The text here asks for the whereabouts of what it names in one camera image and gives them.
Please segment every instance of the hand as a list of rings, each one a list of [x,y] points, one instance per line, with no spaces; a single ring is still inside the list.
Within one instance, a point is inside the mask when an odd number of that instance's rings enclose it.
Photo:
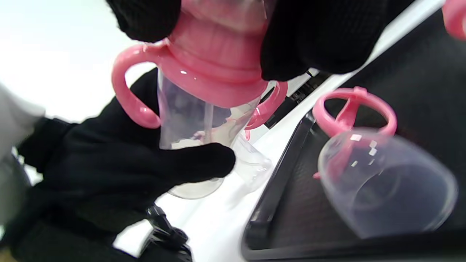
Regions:
[[[158,112],[157,69],[131,90]],[[220,144],[159,149],[160,130],[143,128],[114,98],[81,124],[44,119],[18,148],[25,163],[43,173],[19,215],[7,225],[4,245],[15,245],[42,221],[111,243],[173,186],[225,177],[234,152]]]
[[[309,68],[342,74],[361,67],[384,27],[414,0],[276,1],[262,45],[265,80],[287,81]],[[107,0],[131,39],[156,42],[175,28],[181,0]]]

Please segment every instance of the black tray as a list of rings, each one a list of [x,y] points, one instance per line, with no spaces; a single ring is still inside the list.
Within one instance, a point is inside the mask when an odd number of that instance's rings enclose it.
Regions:
[[[435,232],[359,239],[312,178],[329,137],[308,113],[246,227],[242,253],[247,260],[374,258],[465,249],[466,42],[446,33],[439,10],[342,85],[354,86],[366,87],[390,104],[398,116],[397,134],[426,149],[455,174],[460,192],[453,213]],[[344,103],[330,100],[326,107],[336,116]],[[356,126],[385,124],[367,108],[361,108],[356,119]]]

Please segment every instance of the transparent bottle cap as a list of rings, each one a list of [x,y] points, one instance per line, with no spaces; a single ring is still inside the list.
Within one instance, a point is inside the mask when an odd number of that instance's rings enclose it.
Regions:
[[[458,197],[454,175],[432,155],[372,130],[331,138],[318,167],[328,199],[361,238],[433,231]]]

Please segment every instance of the black knit glove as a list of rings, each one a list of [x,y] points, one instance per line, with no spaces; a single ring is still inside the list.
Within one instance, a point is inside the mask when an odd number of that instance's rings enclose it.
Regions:
[[[384,27],[413,1],[277,0],[262,46],[262,78],[286,81],[309,68],[336,74],[356,70]],[[120,29],[145,42],[167,37],[181,6],[181,0],[107,2]]]
[[[158,112],[157,69],[131,87]],[[134,123],[114,98],[96,118],[81,124],[43,119],[18,148],[44,180],[29,191],[7,225],[3,245],[15,246],[37,221],[87,239],[113,242],[127,226],[176,185],[225,177],[234,152],[220,144],[159,149],[159,129]]]

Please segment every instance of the pink bottle handle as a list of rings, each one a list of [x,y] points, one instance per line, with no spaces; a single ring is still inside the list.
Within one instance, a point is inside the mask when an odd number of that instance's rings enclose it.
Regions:
[[[348,100],[336,119],[327,112],[324,106],[325,100],[332,98]],[[360,104],[364,104],[378,111],[387,120],[387,125],[379,130],[380,133],[387,136],[393,136],[395,134],[397,130],[397,116],[393,109],[384,100],[367,93],[367,90],[362,87],[355,87],[354,89],[340,88],[320,97],[312,109],[312,114],[319,127],[329,137],[334,137],[342,132],[353,129]]]
[[[466,0],[446,0],[442,12],[447,32],[466,40]]]
[[[288,82],[277,82],[273,92],[266,101],[257,106],[254,114],[246,126],[246,130],[263,125],[281,105],[288,92]]]
[[[136,124],[145,128],[160,127],[160,118],[131,92],[126,83],[125,74],[130,67],[139,63],[159,64],[165,54],[167,54],[165,45],[136,45],[120,53],[113,65],[112,84],[117,100],[126,114]]]

